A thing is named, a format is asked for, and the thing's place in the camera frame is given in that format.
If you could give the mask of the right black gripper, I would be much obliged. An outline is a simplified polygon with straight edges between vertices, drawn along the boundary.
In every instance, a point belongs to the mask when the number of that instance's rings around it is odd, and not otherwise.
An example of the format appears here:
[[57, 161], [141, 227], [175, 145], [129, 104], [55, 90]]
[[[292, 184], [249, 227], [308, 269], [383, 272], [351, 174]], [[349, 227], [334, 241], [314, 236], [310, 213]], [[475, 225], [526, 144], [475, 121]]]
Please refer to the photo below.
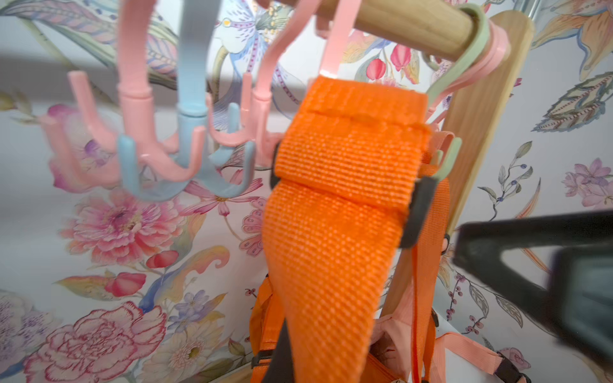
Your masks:
[[[556, 247], [546, 287], [505, 252]], [[550, 215], [461, 227], [454, 261], [603, 369], [612, 367], [612, 213]]]

